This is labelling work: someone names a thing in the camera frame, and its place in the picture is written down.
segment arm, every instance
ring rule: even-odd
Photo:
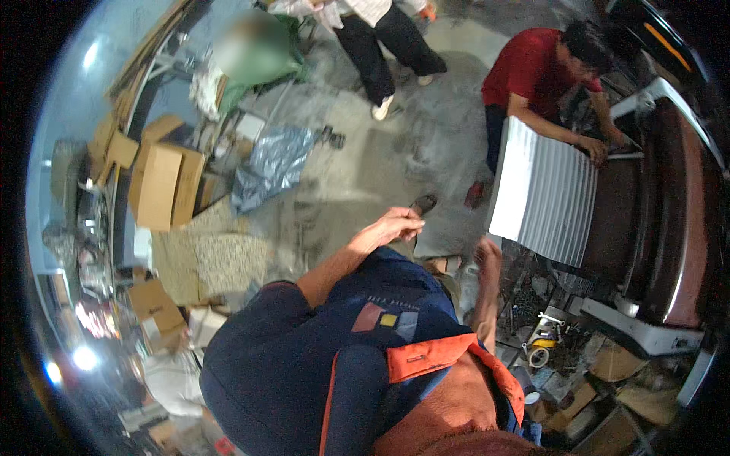
[[[320,0],[276,0],[269,5],[270,14],[282,14],[295,18],[311,15],[322,9]]]
[[[497,312],[499,311],[499,272],[502,252],[489,238],[482,236],[474,256],[479,266],[479,293],[474,305],[472,331],[494,355],[496,349]]]
[[[413,209],[391,207],[378,221],[357,233],[347,245],[303,275],[296,285],[312,309],[321,306],[334,284],[352,274],[373,250],[396,238],[413,239],[425,223]]]
[[[517,93],[510,93],[510,100],[507,102],[507,115],[513,115],[519,120],[522,120],[539,135],[581,146],[583,149],[589,151],[591,161],[596,165],[603,163],[606,158],[608,148],[602,141],[573,133],[567,128],[556,125],[544,119],[542,116],[535,114],[530,110],[530,101],[523,96],[519,96]]]
[[[179,415],[181,417],[203,417],[205,415],[204,410],[206,410],[206,407],[179,396],[173,397],[169,395],[168,397],[166,395],[156,399],[168,413],[173,415]]]
[[[416,12],[427,15],[431,22],[436,20],[436,8],[430,0],[405,0]]]
[[[210,413],[210,409],[208,409],[207,407],[203,407],[203,418],[210,421],[211,423],[214,423],[216,425],[218,424],[218,421],[215,420],[213,414]]]
[[[596,116],[598,117],[601,132],[606,136],[606,138],[608,138],[612,142],[623,146],[623,133],[621,133],[621,130],[613,125],[613,120],[611,119],[611,109],[608,106],[608,101],[606,100],[603,92],[589,93],[591,94],[591,105],[593,106],[593,110],[596,111]]]

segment dark hair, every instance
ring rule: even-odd
[[[589,20],[575,20],[563,33],[568,51],[591,68],[605,74],[613,68],[613,52],[606,46],[603,33]]]

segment wrench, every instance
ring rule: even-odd
[[[545,318],[546,320],[549,320],[551,322],[558,323],[560,326],[565,326],[565,322],[563,320],[558,320],[557,318],[553,318],[553,317],[551,317],[548,314],[543,314],[542,312],[540,312],[539,314],[537,314],[537,317],[538,318]]]

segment sandal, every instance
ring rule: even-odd
[[[466,206],[469,210],[474,210],[478,208],[482,200],[484,199],[484,183],[483,182],[474,182],[472,186],[469,188],[469,191],[466,192],[466,198],[464,199],[464,206]]]
[[[461,267],[461,255],[449,255],[447,257],[432,257],[423,260],[423,267],[425,270],[432,274],[446,274],[448,276],[454,276],[458,269]],[[445,272],[439,271],[439,269],[432,263],[435,260],[446,260]]]
[[[433,193],[429,193],[428,195],[419,196],[416,198],[410,205],[411,209],[414,209],[415,207],[420,209],[420,216],[423,217],[427,213],[431,211],[434,207],[436,207],[436,204],[439,202],[439,199],[434,195]]]

